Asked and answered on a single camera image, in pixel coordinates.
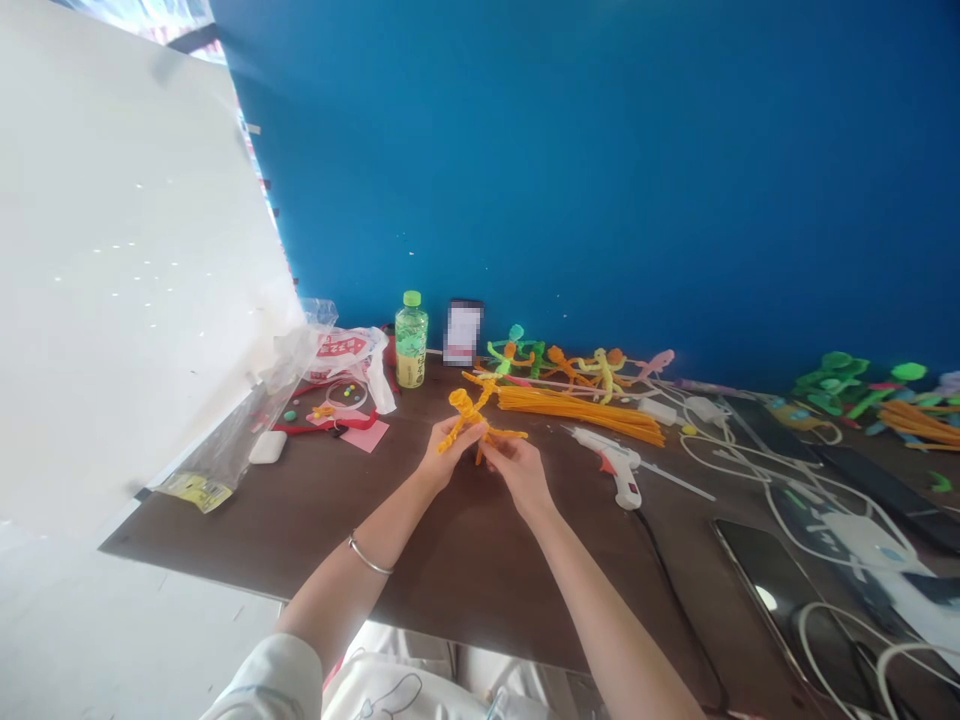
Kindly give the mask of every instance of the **white board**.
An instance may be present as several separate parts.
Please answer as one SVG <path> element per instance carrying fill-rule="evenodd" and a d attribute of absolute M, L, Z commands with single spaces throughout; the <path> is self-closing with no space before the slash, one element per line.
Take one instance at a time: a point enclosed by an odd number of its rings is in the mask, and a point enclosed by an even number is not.
<path fill-rule="evenodd" d="M 303 321 L 226 68 L 0 0 L 0 517 L 89 536 Z"/>

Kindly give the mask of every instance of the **glue gun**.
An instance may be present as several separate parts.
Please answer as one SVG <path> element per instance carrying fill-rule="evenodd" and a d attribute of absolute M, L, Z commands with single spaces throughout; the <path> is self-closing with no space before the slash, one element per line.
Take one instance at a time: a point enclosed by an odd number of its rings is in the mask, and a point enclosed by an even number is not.
<path fill-rule="evenodd" d="M 565 427 L 565 429 L 573 435 L 574 440 L 590 448 L 603 459 L 600 469 L 613 475 L 617 481 L 617 505 L 624 510 L 638 509 L 641 498 L 633 471 L 640 467 L 640 456 L 635 451 L 595 432 L 583 428 Z"/>

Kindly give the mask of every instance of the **bracelet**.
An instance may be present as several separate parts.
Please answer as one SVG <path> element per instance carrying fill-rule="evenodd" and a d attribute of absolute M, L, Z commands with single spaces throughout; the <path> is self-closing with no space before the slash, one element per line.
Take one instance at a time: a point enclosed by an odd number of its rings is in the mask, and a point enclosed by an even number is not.
<path fill-rule="evenodd" d="M 369 567 L 371 570 L 374 570 L 380 573 L 381 575 L 393 575 L 393 570 L 385 570 L 379 565 L 374 565 L 372 562 L 370 562 L 367 559 L 366 555 L 360 552 L 360 546 L 357 545 L 357 541 L 353 537 L 354 532 L 356 532 L 356 530 L 350 533 L 350 539 L 347 541 L 347 544 L 350 546 L 350 549 L 353 550 L 357 555 L 359 555 L 360 559 L 363 560 L 367 564 L 367 567 Z"/>

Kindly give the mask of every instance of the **pants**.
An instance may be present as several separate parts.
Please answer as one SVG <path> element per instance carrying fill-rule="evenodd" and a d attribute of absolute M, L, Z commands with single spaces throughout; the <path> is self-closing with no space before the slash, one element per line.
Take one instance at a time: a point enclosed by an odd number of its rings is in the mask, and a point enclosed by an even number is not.
<path fill-rule="evenodd" d="M 515 695 L 545 705 L 560 720 L 582 716 L 567 673 L 558 668 L 456 645 L 370 620 L 350 643 L 344 660 L 361 651 L 389 655 L 399 664 L 439 675 L 485 703 L 492 702 L 497 691 L 504 687 Z"/>

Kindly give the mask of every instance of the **floor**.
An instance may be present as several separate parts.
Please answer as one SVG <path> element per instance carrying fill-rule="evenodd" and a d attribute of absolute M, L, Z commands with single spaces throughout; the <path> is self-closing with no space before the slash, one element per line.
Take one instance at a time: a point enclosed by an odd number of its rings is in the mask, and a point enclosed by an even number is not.
<path fill-rule="evenodd" d="M 0 718 L 193 718 L 278 603 L 0 524 Z"/>

